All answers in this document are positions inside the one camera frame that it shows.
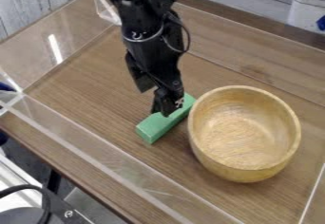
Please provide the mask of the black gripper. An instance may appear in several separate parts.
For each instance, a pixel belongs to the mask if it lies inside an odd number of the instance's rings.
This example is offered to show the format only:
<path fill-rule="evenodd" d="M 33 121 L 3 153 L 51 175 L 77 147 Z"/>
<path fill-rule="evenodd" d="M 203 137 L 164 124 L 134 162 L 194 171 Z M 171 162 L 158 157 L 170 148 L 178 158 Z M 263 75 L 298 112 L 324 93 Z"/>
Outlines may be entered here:
<path fill-rule="evenodd" d="M 184 54 L 182 34 L 152 35 L 138 39 L 123 36 L 126 63 L 140 93 L 154 86 L 151 113 L 166 118 L 184 102 L 184 88 L 178 63 Z"/>

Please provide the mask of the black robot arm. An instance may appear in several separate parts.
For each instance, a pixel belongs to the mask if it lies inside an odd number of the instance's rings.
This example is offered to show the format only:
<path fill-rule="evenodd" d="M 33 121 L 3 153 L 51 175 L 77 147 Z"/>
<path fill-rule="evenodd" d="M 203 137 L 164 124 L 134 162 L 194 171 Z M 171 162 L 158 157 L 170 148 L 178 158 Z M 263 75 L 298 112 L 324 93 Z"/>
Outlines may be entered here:
<path fill-rule="evenodd" d="M 190 33 L 175 0 L 110 0 L 120 21 L 126 63 L 138 90 L 154 91 L 151 111 L 168 116 L 183 107 L 178 67 L 190 49 Z"/>

